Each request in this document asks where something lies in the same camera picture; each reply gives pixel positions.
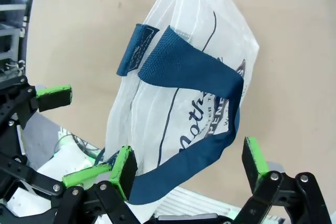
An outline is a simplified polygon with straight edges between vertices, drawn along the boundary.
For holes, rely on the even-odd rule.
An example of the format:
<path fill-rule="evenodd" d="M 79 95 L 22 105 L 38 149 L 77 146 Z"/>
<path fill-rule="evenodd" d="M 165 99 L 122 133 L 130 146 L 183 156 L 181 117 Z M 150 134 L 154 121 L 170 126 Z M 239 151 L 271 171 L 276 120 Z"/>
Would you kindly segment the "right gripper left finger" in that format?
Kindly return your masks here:
<path fill-rule="evenodd" d="M 56 213 L 56 223 L 95 223 L 107 215 L 112 223 L 139 223 L 128 207 L 137 161 L 134 150 L 123 146 L 108 172 L 68 188 Z"/>

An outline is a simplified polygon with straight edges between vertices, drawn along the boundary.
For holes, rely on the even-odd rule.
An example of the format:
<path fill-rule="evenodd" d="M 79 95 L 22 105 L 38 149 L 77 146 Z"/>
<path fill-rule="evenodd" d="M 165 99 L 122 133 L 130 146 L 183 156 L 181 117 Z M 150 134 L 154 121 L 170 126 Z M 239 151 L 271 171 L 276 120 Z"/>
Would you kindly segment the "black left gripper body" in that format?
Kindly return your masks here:
<path fill-rule="evenodd" d="M 1 154 L 16 161 L 25 161 L 22 127 L 17 115 L 1 123 Z"/>

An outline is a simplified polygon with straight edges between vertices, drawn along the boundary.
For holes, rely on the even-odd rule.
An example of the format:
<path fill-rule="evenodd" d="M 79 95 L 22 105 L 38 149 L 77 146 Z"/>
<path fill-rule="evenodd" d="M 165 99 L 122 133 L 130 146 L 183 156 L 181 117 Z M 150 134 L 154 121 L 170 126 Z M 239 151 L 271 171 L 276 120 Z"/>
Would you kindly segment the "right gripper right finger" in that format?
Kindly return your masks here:
<path fill-rule="evenodd" d="M 291 223 L 328 223 L 328 209 L 315 176 L 270 170 L 254 137 L 246 137 L 242 163 L 252 196 L 236 217 L 236 223 L 262 223 L 273 206 L 284 207 Z"/>

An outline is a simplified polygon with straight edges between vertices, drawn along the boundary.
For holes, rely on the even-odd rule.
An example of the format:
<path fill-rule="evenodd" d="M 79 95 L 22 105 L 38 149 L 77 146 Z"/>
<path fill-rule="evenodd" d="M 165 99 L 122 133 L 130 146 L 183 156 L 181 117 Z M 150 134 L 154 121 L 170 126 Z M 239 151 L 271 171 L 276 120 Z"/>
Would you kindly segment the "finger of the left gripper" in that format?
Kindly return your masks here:
<path fill-rule="evenodd" d="M 22 127 L 36 112 L 43 112 L 72 102 L 70 85 L 36 90 L 28 83 L 26 76 L 1 82 L 1 131 L 9 127 L 14 114 Z"/>
<path fill-rule="evenodd" d="M 96 178 L 110 169 L 109 164 L 99 164 L 65 175 L 62 181 L 58 181 L 1 154 L 1 200 L 9 201 L 19 182 L 26 183 L 28 188 L 33 192 L 38 191 L 44 198 L 61 198 L 68 188 Z"/>

